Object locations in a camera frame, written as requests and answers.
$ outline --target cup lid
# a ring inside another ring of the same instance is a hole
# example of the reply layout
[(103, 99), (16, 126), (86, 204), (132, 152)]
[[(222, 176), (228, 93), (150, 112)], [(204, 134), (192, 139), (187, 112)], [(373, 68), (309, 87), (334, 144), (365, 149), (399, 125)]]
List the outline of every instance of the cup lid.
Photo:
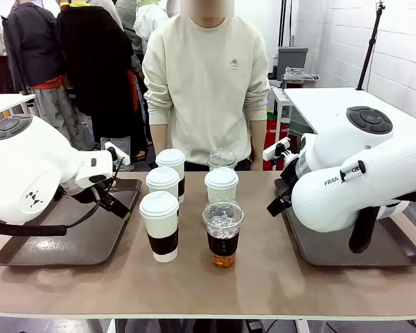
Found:
[(179, 182), (179, 173), (169, 166), (153, 169), (146, 176), (146, 184), (155, 189), (167, 189)]
[(215, 228), (233, 228), (243, 220), (243, 210), (237, 201), (232, 199), (217, 199), (210, 201), (203, 211), (205, 224)]
[(185, 162), (185, 154), (179, 149), (165, 149), (157, 155), (155, 162), (160, 166), (176, 167)]
[(225, 166), (214, 169), (205, 176), (205, 185), (211, 189), (231, 189), (238, 182), (239, 177), (237, 173)]
[(221, 167), (235, 167), (237, 164), (237, 157), (231, 150), (221, 148), (209, 154), (207, 164), (213, 169)]
[(179, 210), (177, 198), (165, 191), (149, 193), (142, 199), (139, 207), (140, 215), (147, 219), (166, 219)]

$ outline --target black cup sleeve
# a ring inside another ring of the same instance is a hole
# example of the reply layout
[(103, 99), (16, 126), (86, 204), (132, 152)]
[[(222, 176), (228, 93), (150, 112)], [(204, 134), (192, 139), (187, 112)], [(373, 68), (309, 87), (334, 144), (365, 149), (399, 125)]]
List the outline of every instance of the black cup sleeve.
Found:
[(179, 181), (179, 197), (183, 196), (185, 193), (185, 177)]
[(151, 249), (156, 255), (167, 255), (173, 252), (179, 244), (179, 229), (165, 238), (154, 238), (148, 234)]
[(221, 257), (229, 257), (233, 255), (237, 250), (237, 244), (239, 242), (239, 234), (237, 233), (231, 239), (217, 239), (212, 237), (209, 232), (207, 232), (209, 249), (215, 255)]

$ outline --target sweatshirt logo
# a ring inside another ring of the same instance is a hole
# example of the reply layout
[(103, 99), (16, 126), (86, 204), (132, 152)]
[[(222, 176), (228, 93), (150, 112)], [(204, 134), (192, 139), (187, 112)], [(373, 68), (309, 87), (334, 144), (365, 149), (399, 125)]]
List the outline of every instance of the sweatshirt logo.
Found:
[(231, 69), (237, 69), (238, 65), (239, 62), (237, 61), (237, 59), (231, 60)]

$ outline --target gray box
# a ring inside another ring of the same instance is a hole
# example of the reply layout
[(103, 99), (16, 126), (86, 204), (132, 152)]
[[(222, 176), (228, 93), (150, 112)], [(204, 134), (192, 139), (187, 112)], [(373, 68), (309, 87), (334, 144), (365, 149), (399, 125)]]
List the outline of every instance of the gray box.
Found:
[(279, 47), (279, 61), (277, 63), (277, 80), (282, 81), (287, 67), (304, 68), (308, 49), (304, 47)]

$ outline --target brown tray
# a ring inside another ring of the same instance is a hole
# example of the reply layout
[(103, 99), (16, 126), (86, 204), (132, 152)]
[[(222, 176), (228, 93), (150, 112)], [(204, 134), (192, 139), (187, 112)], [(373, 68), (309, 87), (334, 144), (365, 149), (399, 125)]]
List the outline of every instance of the brown tray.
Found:
[[(140, 180), (116, 179), (111, 194), (132, 211)], [(94, 206), (73, 198), (53, 201), (30, 225), (70, 224)], [(68, 229), (65, 236), (12, 237), (0, 250), (0, 266), (77, 266), (106, 261), (116, 248), (128, 223), (99, 207), (85, 222)]]
[[(275, 180), (277, 195), (288, 187)], [(301, 224), (292, 208), (285, 211), (297, 247), (304, 260), (314, 266), (352, 268), (392, 268), (416, 266), (416, 246), (392, 219), (379, 220), (374, 226), (368, 249), (360, 254), (348, 247), (353, 228), (335, 232), (316, 232)]]

